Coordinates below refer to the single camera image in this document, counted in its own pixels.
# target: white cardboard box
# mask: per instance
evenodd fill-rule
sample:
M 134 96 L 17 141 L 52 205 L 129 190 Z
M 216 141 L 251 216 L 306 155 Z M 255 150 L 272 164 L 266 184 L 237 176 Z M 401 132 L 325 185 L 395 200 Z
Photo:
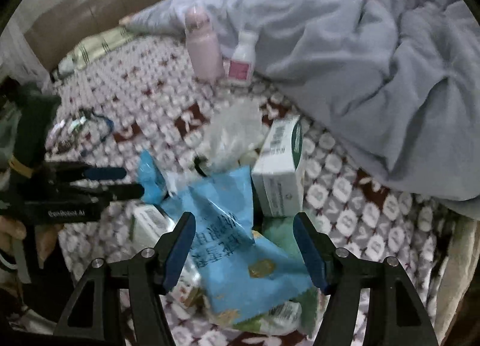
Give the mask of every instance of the white cardboard box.
M 153 205 L 137 206 L 133 212 L 131 240 L 137 252 L 147 247 L 155 247 L 164 233 L 171 232 L 175 228 L 175 222 Z M 189 254 L 177 285 L 170 291 L 170 295 L 185 308 L 191 307 L 201 295 L 200 273 L 193 263 Z
M 251 171 L 264 216 L 295 216 L 302 210 L 302 142 L 299 116 L 273 122 Z

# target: patterned bedsheet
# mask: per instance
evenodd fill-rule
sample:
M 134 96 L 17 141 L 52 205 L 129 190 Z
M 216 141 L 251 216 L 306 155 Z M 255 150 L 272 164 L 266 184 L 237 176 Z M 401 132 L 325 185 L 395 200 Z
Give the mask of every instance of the patterned bedsheet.
M 80 107 L 91 107 L 110 118 L 116 132 L 96 145 L 100 134 L 92 129 L 76 149 L 51 158 L 76 160 L 86 149 L 89 163 L 125 167 L 127 181 L 135 180 L 143 149 L 148 149 L 165 170 L 181 171 L 190 166 L 212 116 L 239 98 L 257 101 L 265 124 L 299 114 L 263 79 L 256 79 L 249 88 L 196 82 L 184 45 L 169 37 L 138 38 L 55 87 L 62 97 L 57 120 Z M 327 233 L 337 247 L 346 247 L 364 259 L 381 261 L 396 256 L 434 320 L 455 216 L 433 198 L 381 186 L 346 155 L 324 127 L 305 116 L 301 122 L 307 158 L 304 209 L 317 230 Z M 66 264 L 76 279 L 96 257 L 117 261 L 134 254 L 128 240 L 132 209 L 131 203 L 112 204 L 100 222 L 67 225 L 61 232 Z M 128 318 L 128 296 L 122 293 L 121 297 Z M 173 337 L 181 346 L 311 345 L 299 332 L 268 337 L 220 329 L 195 308 L 186 311 L 168 296 L 163 302 Z M 363 342 L 367 311 L 368 291 L 364 291 L 355 345 Z

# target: green label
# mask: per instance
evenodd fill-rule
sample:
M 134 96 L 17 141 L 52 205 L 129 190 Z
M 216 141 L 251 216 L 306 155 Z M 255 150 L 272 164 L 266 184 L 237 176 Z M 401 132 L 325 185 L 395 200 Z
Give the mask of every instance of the green label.
M 293 165 L 295 169 L 297 169 L 300 158 L 302 157 L 302 145 L 303 145 L 303 135 L 302 135 L 302 128 L 300 125 L 300 119 L 297 121 L 295 126 L 293 127 L 292 131 L 292 156 L 293 156 Z

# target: blue snack bag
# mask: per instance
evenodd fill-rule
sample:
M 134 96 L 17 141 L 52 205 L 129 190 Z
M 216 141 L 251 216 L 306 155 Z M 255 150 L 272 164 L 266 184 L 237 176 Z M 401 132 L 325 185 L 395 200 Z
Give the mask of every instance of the blue snack bag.
M 167 194 L 167 184 L 147 150 L 143 150 L 140 154 L 137 180 L 145 189 L 142 201 L 146 204 L 160 205 Z
M 265 313 L 313 286 L 301 261 L 252 232 L 250 182 L 249 167 L 242 167 L 198 181 L 160 205 L 174 221 L 185 211 L 194 214 L 191 256 L 224 325 Z

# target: pink water bottle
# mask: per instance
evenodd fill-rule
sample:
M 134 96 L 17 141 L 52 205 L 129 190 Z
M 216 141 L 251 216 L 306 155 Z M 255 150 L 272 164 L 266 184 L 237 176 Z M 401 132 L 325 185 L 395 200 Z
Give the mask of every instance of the pink water bottle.
M 217 34 L 206 11 L 194 6 L 185 13 L 186 46 L 195 76 L 214 84 L 225 76 Z

